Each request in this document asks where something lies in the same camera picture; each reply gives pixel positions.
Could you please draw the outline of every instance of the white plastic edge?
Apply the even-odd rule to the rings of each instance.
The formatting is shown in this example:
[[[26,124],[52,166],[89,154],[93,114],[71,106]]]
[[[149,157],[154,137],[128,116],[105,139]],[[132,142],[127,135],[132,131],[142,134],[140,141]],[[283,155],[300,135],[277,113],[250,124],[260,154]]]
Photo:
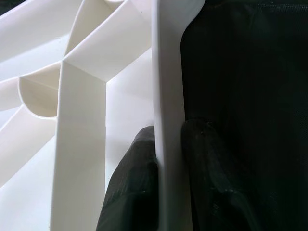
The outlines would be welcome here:
[[[185,121],[180,42],[205,0],[154,0],[152,62],[156,156],[160,169],[160,230],[192,230],[190,189],[180,131]]]

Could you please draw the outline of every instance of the plastic divider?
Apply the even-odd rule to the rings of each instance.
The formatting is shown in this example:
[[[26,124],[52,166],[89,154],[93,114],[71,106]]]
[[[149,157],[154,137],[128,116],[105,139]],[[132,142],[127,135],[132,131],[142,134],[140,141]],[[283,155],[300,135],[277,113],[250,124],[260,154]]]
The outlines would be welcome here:
[[[54,135],[56,122],[34,117],[24,106],[0,130],[0,187]]]

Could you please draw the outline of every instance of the dark fabric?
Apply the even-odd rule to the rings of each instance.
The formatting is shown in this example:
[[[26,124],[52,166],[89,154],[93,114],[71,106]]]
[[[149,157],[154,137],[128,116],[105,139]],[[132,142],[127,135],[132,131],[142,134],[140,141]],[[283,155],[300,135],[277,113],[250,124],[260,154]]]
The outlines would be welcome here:
[[[215,124],[264,230],[308,230],[307,4],[207,0],[181,42],[186,119]]]
[[[209,123],[186,121],[182,149],[190,174],[195,227],[206,231],[264,230],[250,202],[255,191],[249,175]]]
[[[16,7],[25,0],[0,0],[0,15]]]
[[[154,127],[142,129],[113,173],[97,231],[156,231],[158,169]]]

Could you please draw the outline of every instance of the white plastic panel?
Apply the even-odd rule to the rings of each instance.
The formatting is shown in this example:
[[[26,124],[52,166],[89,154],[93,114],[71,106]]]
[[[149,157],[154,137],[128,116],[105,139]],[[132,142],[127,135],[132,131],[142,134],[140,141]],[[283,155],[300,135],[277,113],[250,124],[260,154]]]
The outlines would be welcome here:
[[[51,231],[95,230],[105,179],[106,83],[63,62]]]
[[[65,53],[68,54],[111,13],[111,8],[103,0],[83,0]]]
[[[2,231],[48,231],[55,157],[52,138],[0,188]]]
[[[0,128],[5,125],[8,120],[16,113],[19,107],[11,108],[8,110],[0,111]]]
[[[137,133],[154,125],[151,49],[107,83],[105,189]]]
[[[54,120],[32,116],[23,106],[0,130],[0,187],[54,135]]]
[[[36,116],[57,116],[60,65],[58,62],[19,78],[20,98]]]
[[[0,111],[18,107],[21,101],[18,95],[18,78],[0,82]]]
[[[81,0],[27,0],[0,16],[0,31],[5,32],[0,33],[0,62],[68,34],[80,4]]]
[[[180,145],[184,115],[180,42],[205,0],[155,0],[152,24],[155,146],[160,165],[160,229],[192,230]]]
[[[68,38],[64,35],[0,62],[0,81],[26,75],[62,60]]]
[[[68,63],[109,81],[151,46],[150,0],[127,0],[77,45]]]

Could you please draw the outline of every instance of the white plastic rib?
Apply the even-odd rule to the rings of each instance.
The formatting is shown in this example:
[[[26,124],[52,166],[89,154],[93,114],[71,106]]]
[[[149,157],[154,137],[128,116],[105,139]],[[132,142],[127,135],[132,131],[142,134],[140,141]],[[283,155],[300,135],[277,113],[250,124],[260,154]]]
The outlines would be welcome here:
[[[106,83],[63,62],[51,231],[95,230],[103,205]]]
[[[21,106],[0,130],[0,187],[9,180],[55,132],[54,120],[35,118]]]
[[[69,35],[55,38],[10,59],[0,62],[0,80],[27,75],[55,62],[61,61]]]
[[[0,82],[0,111],[18,107],[21,101],[18,95],[18,78]]]
[[[111,13],[111,8],[102,0],[83,0],[75,18],[65,54],[68,54]]]
[[[56,117],[61,62],[20,77],[21,101],[34,115]]]
[[[0,62],[68,34],[80,4],[81,0],[28,0],[0,16]]]
[[[124,2],[124,0],[105,0],[105,2],[108,4],[110,9],[115,10]]]
[[[126,0],[64,60],[107,82],[151,46],[150,0]]]
[[[180,131],[184,116],[180,42],[205,0],[155,0],[152,29],[156,156],[160,165],[160,229],[192,230],[188,175]]]

